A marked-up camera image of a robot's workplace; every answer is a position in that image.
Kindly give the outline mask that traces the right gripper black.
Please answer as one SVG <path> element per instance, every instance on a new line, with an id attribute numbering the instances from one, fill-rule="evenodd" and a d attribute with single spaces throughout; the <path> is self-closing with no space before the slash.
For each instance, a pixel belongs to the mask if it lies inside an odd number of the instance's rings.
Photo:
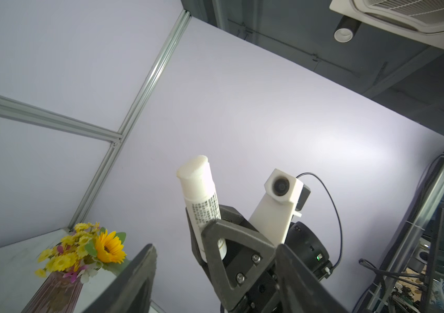
<path id="1" fill-rule="evenodd" d="M 220 311 L 283 312 L 276 288 L 275 246 L 231 206 L 222 206 L 221 219 L 202 231 L 206 262 L 188 219 L 191 249 L 208 275 L 220 301 Z"/>

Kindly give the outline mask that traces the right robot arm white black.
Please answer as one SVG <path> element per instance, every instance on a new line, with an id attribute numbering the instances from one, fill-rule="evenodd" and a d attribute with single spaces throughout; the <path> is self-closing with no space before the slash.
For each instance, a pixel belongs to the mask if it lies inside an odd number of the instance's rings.
<path id="1" fill-rule="evenodd" d="M 221 312 L 342 312 L 321 286 L 334 272 L 329 254 L 302 222 L 273 246 L 235 208 L 221 207 L 201 238 L 189 222 L 192 251 L 220 300 Z"/>

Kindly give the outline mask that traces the ceiling air conditioner vent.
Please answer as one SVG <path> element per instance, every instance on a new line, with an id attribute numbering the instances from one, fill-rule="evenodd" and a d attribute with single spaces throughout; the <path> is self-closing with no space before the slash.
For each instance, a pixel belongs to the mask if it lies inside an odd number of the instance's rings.
<path id="1" fill-rule="evenodd" d="M 334 0 L 330 10 L 444 50 L 444 0 Z"/>

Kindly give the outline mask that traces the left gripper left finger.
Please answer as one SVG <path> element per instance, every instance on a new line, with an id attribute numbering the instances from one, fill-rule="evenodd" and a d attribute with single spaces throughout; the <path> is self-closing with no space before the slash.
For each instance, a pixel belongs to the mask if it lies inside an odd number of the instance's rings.
<path id="1" fill-rule="evenodd" d="M 147 244 L 85 312 L 148 312 L 156 265 L 156 248 Z"/>

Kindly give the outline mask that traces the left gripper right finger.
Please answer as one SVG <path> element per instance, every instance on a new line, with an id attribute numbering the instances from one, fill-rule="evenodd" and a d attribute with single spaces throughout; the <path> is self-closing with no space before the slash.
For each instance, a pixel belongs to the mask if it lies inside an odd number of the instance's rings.
<path id="1" fill-rule="evenodd" d="M 286 245 L 275 253 L 275 273 L 283 312 L 342 313 L 347 310 Z"/>

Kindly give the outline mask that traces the white glue stick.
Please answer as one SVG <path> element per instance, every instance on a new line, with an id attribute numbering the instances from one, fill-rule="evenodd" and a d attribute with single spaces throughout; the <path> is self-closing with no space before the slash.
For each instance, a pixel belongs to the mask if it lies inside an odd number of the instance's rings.
<path id="1" fill-rule="evenodd" d="M 202 231 L 213 220 L 221 219 L 218 197 L 208 157 L 196 156 L 176 172 L 201 259 L 206 262 Z"/>

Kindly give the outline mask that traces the dark purple vase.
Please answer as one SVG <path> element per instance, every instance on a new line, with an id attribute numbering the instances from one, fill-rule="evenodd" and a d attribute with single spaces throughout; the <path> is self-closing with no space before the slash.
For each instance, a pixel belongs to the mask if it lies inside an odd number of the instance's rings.
<path id="1" fill-rule="evenodd" d="M 71 282 L 64 273 L 53 272 L 21 312 L 73 313 L 82 289 L 80 279 Z"/>

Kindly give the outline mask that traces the sunflower bouquet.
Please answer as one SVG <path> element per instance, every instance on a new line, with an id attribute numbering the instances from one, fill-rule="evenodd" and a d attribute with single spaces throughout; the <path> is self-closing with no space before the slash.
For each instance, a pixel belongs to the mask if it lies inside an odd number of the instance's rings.
<path id="1" fill-rule="evenodd" d="M 118 275 L 128 263 L 125 232 L 110 232 L 100 223 L 77 223 L 55 246 L 43 250 L 36 276 L 61 275 L 74 284 L 85 284 L 104 270 Z"/>

